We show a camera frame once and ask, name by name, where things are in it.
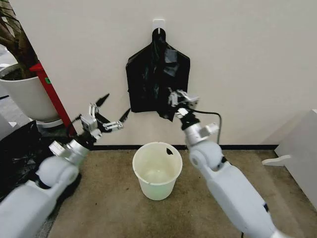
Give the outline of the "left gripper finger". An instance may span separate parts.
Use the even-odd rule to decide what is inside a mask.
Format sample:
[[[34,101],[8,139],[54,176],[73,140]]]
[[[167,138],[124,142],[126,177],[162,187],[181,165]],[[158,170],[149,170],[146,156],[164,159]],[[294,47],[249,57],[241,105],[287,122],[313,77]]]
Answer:
[[[96,117],[96,114],[99,112],[99,108],[104,104],[104,102],[106,101],[108,97],[109,97],[109,93],[99,98],[95,103],[91,103],[89,105],[89,115],[92,118]]]
[[[131,109],[129,108],[118,121],[108,122],[103,124],[103,129],[105,131],[115,131],[123,129],[123,123],[127,120]]]

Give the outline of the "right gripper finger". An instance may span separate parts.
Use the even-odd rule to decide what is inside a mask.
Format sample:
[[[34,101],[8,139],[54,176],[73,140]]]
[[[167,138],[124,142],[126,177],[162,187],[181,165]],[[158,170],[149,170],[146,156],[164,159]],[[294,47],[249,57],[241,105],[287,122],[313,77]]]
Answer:
[[[197,106],[199,102],[199,97],[192,97],[187,94],[185,91],[180,91],[181,103],[186,106]]]
[[[176,107],[178,106],[179,102],[179,96],[180,96],[180,93],[179,91],[172,91],[168,97],[168,105],[170,107]]]

